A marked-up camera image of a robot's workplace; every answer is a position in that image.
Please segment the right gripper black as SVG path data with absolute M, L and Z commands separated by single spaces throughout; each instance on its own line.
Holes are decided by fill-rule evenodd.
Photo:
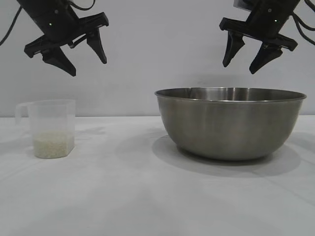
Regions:
M 282 55 L 282 48 L 293 51 L 297 42 L 279 34 L 298 5 L 298 0 L 235 0 L 233 6 L 250 12 L 245 21 L 224 17 L 219 24 L 228 31 L 222 64 L 227 67 L 245 45 L 243 36 L 263 42 L 249 70 L 255 74 L 264 65 Z

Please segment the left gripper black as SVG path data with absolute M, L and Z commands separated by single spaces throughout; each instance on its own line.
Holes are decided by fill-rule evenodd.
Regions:
M 55 66 L 71 76 L 76 68 L 61 50 L 61 46 L 76 47 L 84 39 L 103 64 L 107 63 L 99 28 L 109 26 L 105 13 L 79 18 L 67 0 L 19 0 L 18 3 L 44 33 L 25 46 L 24 52 L 33 58 L 41 53 L 46 64 Z

